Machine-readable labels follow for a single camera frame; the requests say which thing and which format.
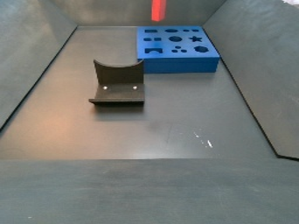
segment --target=red light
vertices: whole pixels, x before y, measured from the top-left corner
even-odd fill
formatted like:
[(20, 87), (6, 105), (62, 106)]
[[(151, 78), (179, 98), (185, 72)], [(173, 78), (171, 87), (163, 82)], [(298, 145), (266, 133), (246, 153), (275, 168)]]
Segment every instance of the red light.
[(165, 19), (166, 0), (154, 0), (153, 3), (153, 20), (159, 22)]

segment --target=gray wall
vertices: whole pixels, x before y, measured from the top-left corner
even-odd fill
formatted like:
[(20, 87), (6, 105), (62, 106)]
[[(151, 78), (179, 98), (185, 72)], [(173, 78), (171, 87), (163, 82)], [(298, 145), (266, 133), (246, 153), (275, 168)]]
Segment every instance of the gray wall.
[(229, 0), (205, 25), (277, 153), (294, 158), (299, 158), (298, 22), (299, 10), (281, 0)]
[(0, 128), (76, 24), (46, 0), (0, 0)]
[[(153, 0), (52, 0), (79, 25), (157, 25)], [(159, 25), (203, 25), (226, 0), (169, 0)]]

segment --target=black bracket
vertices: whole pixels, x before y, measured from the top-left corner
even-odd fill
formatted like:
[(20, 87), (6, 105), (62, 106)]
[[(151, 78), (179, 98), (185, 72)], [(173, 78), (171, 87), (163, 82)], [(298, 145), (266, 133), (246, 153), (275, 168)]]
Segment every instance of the black bracket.
[(98, 73), (98, 93), (94, 104), (144, 103), (144, 61), (132, 66), (108, 66), (94, 60)]

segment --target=blue foam block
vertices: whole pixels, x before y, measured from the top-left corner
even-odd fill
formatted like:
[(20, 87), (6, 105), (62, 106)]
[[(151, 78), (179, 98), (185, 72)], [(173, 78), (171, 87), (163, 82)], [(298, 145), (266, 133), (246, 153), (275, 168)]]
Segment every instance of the blue foam block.
[(217, 72), (221, 55), (199, 26), (138, 27), (136, 50), (148, 74)]

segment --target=circular hole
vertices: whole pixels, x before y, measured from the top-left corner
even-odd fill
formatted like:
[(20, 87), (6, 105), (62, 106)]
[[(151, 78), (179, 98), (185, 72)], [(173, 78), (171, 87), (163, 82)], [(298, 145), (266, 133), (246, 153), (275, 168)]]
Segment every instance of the circular hole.
[(183, 39), (181, 37), (177, 37), (177, 36), (170, 37), (170, 40), (173, 42), (181, 42), (181, 41), (183, 41)]
[(166, 32), (178, 32), (178, 30), (175, 30), (175, 29), (167, 29), (167, 30), (165, 30)]
[(201, 45), (194, 47), (194, 49), (198, 53), (206, 53), (210, 50), (206, 46), (201, 46)]

